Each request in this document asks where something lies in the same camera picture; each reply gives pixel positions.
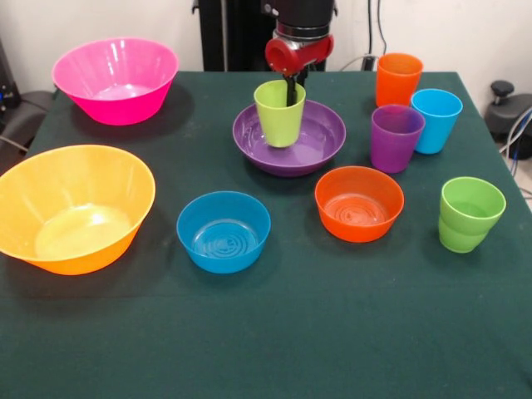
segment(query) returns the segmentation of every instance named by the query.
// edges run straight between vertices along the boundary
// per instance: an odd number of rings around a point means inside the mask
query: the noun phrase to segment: bowl rim
[[[396,186],[398,189],[399,189],[399,192],[401,193],[401,206],[399,207],[399,210],[394,214],[394,215],[391,215],[389,216],[386,220],[384,220],[383,222],[381,223],[376,223],[376,224],[370,224],[370,225],[357,225],[357,224],[346,224],[346,225],[349,225],[351,227],[356,227],[357,229],[375,229],[376,227],[381,227],[381,226],[385,226],[387,224],[390,224],[390,222],[393,222],[395,219],[397,219],[397,217],[401,214],[401,212],[403,211],[404,207],[405,207],[405,193],[404,191],[402,190],[402,187],[399,185],[399,183],[397,183],[391,176],[387,175],[386,173],[384,172],[381,172],[380,170],[378,169],[375,169],[375,168],[370,168],[368,166],[359,166],[359,165],[348,165],[348,166],[340,166],[340,167],[337,167],[337,168],[334,168],[330,171],[328,171],[325,175],[323,175],[319,180],[318,182],[316,183],[316,187],[314,188],[314,200],[316,202],[316,205],[318,206],[319,210],[321,213],[325,214],[327,217],[339,222],[339,223],[342,223],[344,224],[343,222],[341,222],[340,220],[338,219],[335,219],[333,218],[332,216],[330,216],[327,212],[325,212],[325,208],[323,208],[322,204],[320,203],[320,201],[318,201],[318,187],[320,184],[323,183],[323,181],[327,178],[327,177],[330,177],[331,174],[335,173],[336,171],[338,170],[370,170],[372,173],[376,173],[376,174],[379,174],[379,175],[382,175],[383,177],[385,177],[385,179],[390,182],[392,185]]]
[[[301,169],[306,169],[306,168],[309,168],[309,167],[312,167],[312,166],[318,166],[318,165],[322,165],[324,163],[329,162],[343,148],[343,146],[344,146],[344,144],[346,142],[346,139],[347,139],[346,124],[343,121],[342,117],[340,117],[340,115],[335,110],[333,110],[332,108],[330,108],[328,106],[325,106],[321,102],[312,101],[312,100],[305,100],[305,104],[306,103],[311,103],[311,104],[314,104],[316,106],[321,106],[325,110],[330,111],[332,114],[334,114],[334,116],[340,121],[340,123],[342,125],[341,141],[340,141],[339,145],[337,146],[337,148],[331,153],[331,155],[329,155],[329,156],[327,156],[325,158],[322,158],[321,160],[319,160],[317,162],[312,162],[312,163],[304,164],[304,165],[280,165],[280,164],[274,164],[272,162],[266,162],[264,160],[261,160],[260,158],[252,156],[250,153],[245,151],[244,148],[237,141],[237,135],[236,135],[237,126],[236,126],[236,124],[237,124],[238,120],[241,119],[242,115],[245,112],[247,112],[247,111],[249,111],[249,110],[251,110],[253,108],[255,108],[255,110],[257,109],[257,106],[255,104],[251,104],[250,106],[246,106],[241,112],[239,112],[239,114],[236,116],[236,118],[234,118],[234,121],[233,121],[233,141],[234,141],[234,143],[239,148],[240,152],[242,154],[244,154],[244,156],[247,157],[248,159],[250,159],[252,161],[255,161],[255,162],[258,162],[258,163],[260,163],[263,166],[272,167],[272,168],[276,168],[276,169],[279,169],[279,170],[301,170]]]
[[[272,230],[272,218],[271,218],[271,215],[268,211],[268,208],[266,207],[266,205],[263,204],[262,201],[260,201],[259,199],[253,197],[252,195],[249,195],[249,194],[246,194],[246,193],[243,193],[241,191],[236,191],[236,190],[218,190],[218,191],[210,191],[208,193],[204,193],[196,198],[194,198],[193,200],[191,200],[187,205],[185,205],[183,207],[183,209],[180,211],[180,214],[179,216],[177,217],[177,221],[175,222],[175,231],[177,233],[177,237],[179,239],[179,241],[181,242],[181,244],[185,247],[185,249],[194,254],[195,256],[198,256],[202,259],[213,259],[211,258],[210,256],[205,256],[203,254],[198,254],[196,251],[194,251],[190,245],[188,243],[186,243],[183,238],[181,237],[181,233],[180,233],[180,221],[181,221],[181,217],[183,216],[183,214],[185,213],[185,211],[192,205],[192,204],[195,204],[197,203],[198,201],[201,201],[201,200],[204,200],[206,197],[210,197],[210,196],[213,196],[213,195],[221,195],[221,194],[231,194],[231,195],[237,195],[237,196],[240,196],[240,197],[244,197],[246,198],[247,200],[252,200],[254,203],[258,204],[259,207],[264,211],[264,213],[266,214],[267,216],[267,221],[268,221],[268,228],[266,230],[266,234],[264,235],[264,238],[260,240],[260,242],[257,243],[257,246],[250,252],[253,252],[255,251],[256,249],[259,249],[261,248],[264,243],[266,243],[266,240],[268,239],[268,236]],[[231,259],[239,259],[239,258],[242,258],[243,256],[246,256],[247,254],[250,254],[250,252],[247,252],[246,254],[241,254],[241,255],[238,255],[238,256],[234,256],[233,258],[229,258],[228,260],[231,260]]]
[[[90,96],[78,96],[77,94],[74,94],[71,91],[65,89],[64,86],[60,85],[57,82],[57,79],[56,79],[57,66],[59,65],[60,62],[62,62],[65,58],[70,56],[72,53],[77,52],[77,51],[81,50],[84,47],[93,46],[95,44],[115,42],[115,41],[121,41],[121,40],[145,42],[145,43],[154,44],[154,45],[156,45],[158,47],[164,48],[174,58],[174,61],[175,61],[175,70],[174,70],[174,72],[171,73],[168,76],[168,78],[164,80],[163,83],[161,83],[157,87],[151,88],[150,91],[148,91],[147,93],[144,93],[144,94],[141,94],[141,95],[135,96],[135,97],[125,97],[125,98],[121,98],[121,99],[98,99],[98,100],[95,100],[94,97],[90,97]],[[153,93],[154,91],[158,91],[160,88],[168,85],[169,83],[171,83],[175,79],[175,76],[177,75],[177,72],[179,71],[179,69],[180,69],[180,59],[179,59],[179,57],[177,56],[177,54],[169,46],[163,44],[162,42],[158,42],[156,40],[151,40],[151,39],[146,39],[146,38],[143,38],[143,37],[118,36],[118,37],[108,37],[108,38],[103,38],[103,39],[96,39],[96,40],[92,40],[90,42],[83,42],[82,44],[79,44],[79,45],[77,45],[75,47],[72,47],[70,50],[68,50],[66,52],[63,52],[61,54],[61,56],[59,58],[57,58],[57,60],[53,64],[53,67],[52,67],[52,81],[53,81],[53,84],[60,91],[64,92],[66,95],[72,96],[72,97],[75,97],[75,98],[79,98],[79,99],[82,99],[82,100],[98,101],[98,102],[100,102],[100,101],[101,102],[123,101],[123,100],[128,100],[128,99],[131,99],[131,98],[141,98],[143,96],[148,96],[149,94]]]
[[[102,246],[101,248],[99,248],[96,251],[92,250],[92,251],[88,251],[86,253],[82,253],[82,254],[79,254],[79,255],[76,255],[76,256],[70,256],[70,257],[65,257],[65,258],[53,258],[53,259],[42,258],[42,257],[26,257],[26,256],[17,255],[15,253],[12,253],[11,251],[6,251],[4,248],[2,248],[1,245],[0,245],[0,252],[6,254],[7,256],[11,256],[12,258],[21,259],[21,260],[24,260],[25,262],[29,262],[29,263],[33,263],[33,262],[34,263],[65,262],[65,261],[70,261],[70,260],[74,260],[74,259],[85,258],[86,256],[89,256],[89,255],[92,255],[92,254],[96,254],[96,253],[98,253],[98,252],[100,252],[100,251],[102,251],[104,249],[110,248],[111,246],[115,245],[119,241],[122,241],[125,237],[127,237],[133,231],[135,231],[136,229],[138,229],[140,227],[140,225],[144,222],[146,216],[150,213],[151,208],[153,207],[153,204],[155,202],[155,190],[156,190],[155,177],[153,176],[153,173],[151,172],[151,170],[148,167],[148,165],[143,160],[141,160],[138,156],[132,154],[131,152],[126,151],[126,150],[122,150],[121,148],[118,148],[118,147],[114,147],[114,146],[111,146],[111,145],[99,145],[99,144],[80,144],[80,145],[66,145],[66,146],[63,146],[63,147],[57,147],[57,148],[54,148],[54,149],[51,149],[51,150],[46,150],[46,151],[43,151],[43,152],[41,152],[39,154],[35,154],[33,156],[30,156],[29,158],[23,160],[19,164],[13,166],[10,170],[5,172],[3,175],[0,175],[0,182],[2,182],[2,179],[5,176],[13,174],[13,173],[16,173],[17,170],[22,167],[22,165],[27,165],[28,163],[35,162],[35,160],[40,160],[41,158],[46,158],[48,156],[53,156],[53,155],[55,155],[56,153],[59,153],[59,152],[65,152],[65,151],[70,151],[70,150],[80,150],[80,149],[83,149],[83,148],[96,148],[96,147],[97,148],[101,148],[103,150],[109,150],[109,151],[112,151],[112,152],[123,154],[126,157],[128,157],[130,159],[133,159],[135,162],[138,162],[139,165],[141,166],[141,168],[145,172],[147,172],[147,175],[150,177],[150,192],[151,192],[151,197],[150,197],[150,202],[149,202],[150,206],[146,207],[146,210],[143,212],[142,216],[137,218],[137,221],[134,224],[132,224],[131,227],[127,230],[127,232],[124,233],[120,238],[115,239],[112,243],[110,243],[108,245]]]

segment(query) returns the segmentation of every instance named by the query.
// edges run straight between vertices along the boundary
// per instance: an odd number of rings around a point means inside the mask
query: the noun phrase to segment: purple cup
[[[423,115],[409,106],[389,105],[372,115],[372,164],[386,173],[407,168],[425,128]]]

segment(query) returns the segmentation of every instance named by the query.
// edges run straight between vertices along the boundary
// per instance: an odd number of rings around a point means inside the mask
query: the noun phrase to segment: orange cup
[[[421,78],[423,63],[408,54],[392,53],[377,65],[377,106],[409,106]]]

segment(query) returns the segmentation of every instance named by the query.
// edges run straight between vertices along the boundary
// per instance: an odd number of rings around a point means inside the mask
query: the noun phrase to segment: table
[[[439,155],[394,176],[406,205],[392,230],[348,244],[322,227],[313,188],[340,165],[370,165],[371,72],[316,72],[308,98],[344,119],[347,141],[319,172],[280,179],[233,143],[236,115],[267,72],[181,72],[160,113],[102,126],[64,95],[30,155],[102,143],[152,169],[155,205],[116,263],[64,277],[0,258],[1,398],[490,398],[532,395],[532,216],[455,73],[463,113]],[[488,179],[508,209],[473,253],[437,238],[440,188]],[[259,261],[217,276],[175,236],[183,207],[213,190],[256,196],[272,216]]]

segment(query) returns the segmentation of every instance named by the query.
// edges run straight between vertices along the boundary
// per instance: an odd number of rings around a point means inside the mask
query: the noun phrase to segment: cup
[[[485,180],[457,177],[447,181],[441,189],[438,223],[441,244],[458,254],[471,252],[505,209],[505,196]]]
[[[286,106],[288,83],[285,80],[267,81],[254,93],[264,139],[272,147],[289,147],[299,138],[306,91],[296,83],[297,99]]]
[[[416,152],[430,155],[443,150],[464,108],[460,98],[445,90],[425,89],[412,96],[411,106],[425,117]]]
[[[409,106],[382,106],[372,115],[372,164],[386,173],[408,166],[425,119]]]
[[[377,106],[409,106],[421,78],[423,63],[414,56],[390,53],[377,63]]]

